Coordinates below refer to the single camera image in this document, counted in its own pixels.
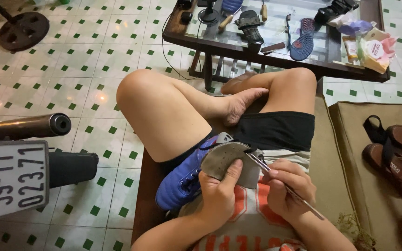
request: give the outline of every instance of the black cable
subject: black cable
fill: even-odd
[[[192,78],[192,79],[188,79],[188,78],[182,76],[177,70],[175,70],[175,68],[173,68],[173,66],[172,66],[172,65],[170,64],[170,62],[167,60],[167,58],[166,58],[166,56],[165,56],[165,52],[164,52],[164,27],[165,27],[165,24],[167,23],[168,19],[169,19],[173,14],[175,14],[175,12],[176,12],[177,10],[181,9],[181,7],[182,7],[182,5],[180,5],[180,6],[179,6],[178,8],[176,8],[176,9],[174,9],[174,10],[170,13],[170,15],[167,17],[167,19],[166,19],[165,22],[164,22],[164,25],[162,26],[162,30],[161,30],[162,54],[164,55],[165,61],[167,61],[168,65],[170,65],[170,67],[171,67],[179,76],[181,76],[181,77],[184,78],[185,80],[193,80],[193,79],[198,78],[199,76],[194,77],[194,78]],[[200,27],[201,27],[201,22],[200,22],[200,25],[198,26],[198,32],[197,32],[197,42],[196,42],[196,44],[197,44],[197,51],[198,51],[198,34],[199,34],[199,32],[200,32]],[[198,63],[199,63],[200,70],[201,70],[201,61],[200,61],[200,57],[199,57],[199,56],[198,56]]]

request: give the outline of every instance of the hand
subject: hand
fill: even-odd
[[[234,188],[242,168],[243,161],[236,159],[227,169],[222,181],[208,176],[203,171],[199,174],[204,201],[200,216],[212,224],[215,230],[223,226],[234,212]]]
[[[268,166],[271,170],[264,175],[263,181],[269,185],[268,206],[274,213],[290,222],[309,211],[304,203],[287,193],[285,184],[311,206],[315,205],[316,186],[298,164],[278,159]]]

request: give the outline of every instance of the wooden handle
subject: wooden handle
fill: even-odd
[[[232,21],[233,15],[229,15],[220,25],[218,29],[224,30],[224,28]]]
[[[266,4],[263,4],[261,6],[261,20],[263,22],[266,22],[267,19],[268,19],[268,11],[266,10]]]

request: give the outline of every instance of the wooden table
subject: wooden table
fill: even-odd
[[[251,63],[261,64],[260,73],[265,71],[265,66],[275,66],[283,69],[308,68],[316,75],[318,92],[322,92],[322,77],[324,76],[374,82],[385,82],[390,79],[389,69],[384,74],[379,74],[367,68],[345,64],[348,61],[342,45],[342,34],[331,26],[317,27],[314,35],[315,47],[313,53],[307,59],[298,62],[291,59],[286,49],[277,50],[266,56],[262,53],[250,52],[243,33],[234,24],[234,20],[239,17],[239,13],[226,26],[224,32],[219,32],[218,30],[219,23],[225,19],[223,15],[220,16],[219,22],[214,25],[200,24],[198,13],[204,8],[198,7],[197,2],[198,0],[193,0],[190,9],[183,9],[176,4],[173,14],[165,26],[163,38],[167,42],[196,51],[189,74],[193,77],[204,76],[206,90],[210,90],[212,80],[225,83],[233,77],[238,60],[247,62],[247,70],[250,70]],[[222,0],[218,0],[214,3],[214,9],[220,13],[221,2]],[[318,8],[331,4],[331,2],[324,3],[322,0],[309,0],[309,2],[309,4],[305,4],[305,1],[300,0],[265,0],[268,7],[268,20],[259,27],[259,32],[265,40],[262,48],[279,42],[287,43],[287,31],[285,30],[287,14],[291,14],[290,26],[293,42],[299,37],[300,20],[305,17],[314,18]],[[361,0],[358,3],[360,7],[354,11],[355,16],[361,20],[375,21],[377,28],[384,30],[381,0]],[[260,8],[260,0],[245,0],[241,11],[252,9],[259,14]],[[181,14],[184,11],[193,13],[193,18],[188,25],[181,23]],[[196,66],[201,52],[204,52],[205,60],[202,71],[198,72],[196,71]],[[212,55],[220,57],[215,75],[212,73]],[[220,76],[225,58],[233,59],[232,71],[229,77]]]

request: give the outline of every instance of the tube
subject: tube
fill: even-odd
[[[358,61],[358,44],[355,37],[345,36],[342,37],[343,44],[345,45],[345,50],[347,51],[348,61],[356,65]]]

